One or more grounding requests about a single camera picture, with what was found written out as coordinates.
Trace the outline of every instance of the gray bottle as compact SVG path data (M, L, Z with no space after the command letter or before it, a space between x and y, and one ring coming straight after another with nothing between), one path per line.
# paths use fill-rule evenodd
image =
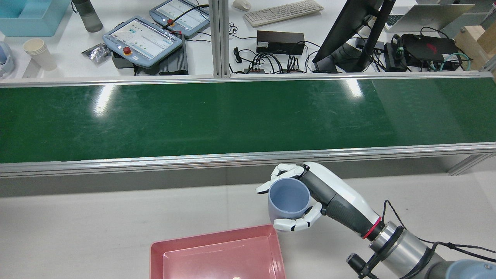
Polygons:
M72 0L72 2L76 6L76 10L83 20L86 31L98 32L102 30L103 24L96 14L90 0Z

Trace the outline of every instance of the pink tray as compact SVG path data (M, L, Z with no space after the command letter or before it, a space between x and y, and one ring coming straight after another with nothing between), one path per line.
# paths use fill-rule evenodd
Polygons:
M272 225L154 242L151 279L285 279Z

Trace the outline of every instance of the robot finger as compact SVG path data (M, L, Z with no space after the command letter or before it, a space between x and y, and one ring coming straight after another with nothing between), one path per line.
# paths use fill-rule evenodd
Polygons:
M281 175L282 173L284 172L287 172L287 171L290 171L294 168L298 167L297 165L294 165L294 164L278 164L274 170L272 171L272 173L270 174L270 180L278 177L279 175Z
M305 216L303 216L303 220L307 222L308 227L311 227L322 216L322 204L317 202L309 209Z
M302 218L293 219L275 219L274 228L281 231L299 231L309 227L308 222Z
M270 185L272 185L272 183L274 183L275 181L277 181L281 178L300 177L304 171L305 171L305 169L303 167L293 165L293 168L291 168L290 170L288 170L284 173L281 173L280 175L274 177L273 179L265 182L261 186L258 186L256 189L256 192L258 194L267 194L269 192Z

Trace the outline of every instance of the computer mouse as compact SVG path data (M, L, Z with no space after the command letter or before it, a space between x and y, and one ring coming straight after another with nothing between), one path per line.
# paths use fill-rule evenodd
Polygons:
M234 0L233 7L243 11L249 11L251 9L251 4L246 0Z

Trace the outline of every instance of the laptop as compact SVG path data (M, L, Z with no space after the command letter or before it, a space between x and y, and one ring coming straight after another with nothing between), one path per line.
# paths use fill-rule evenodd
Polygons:
M475 4L414 5L405 14L393 9L384 29L386 32L420 32L422 27L428 26L441 30L473 6Z

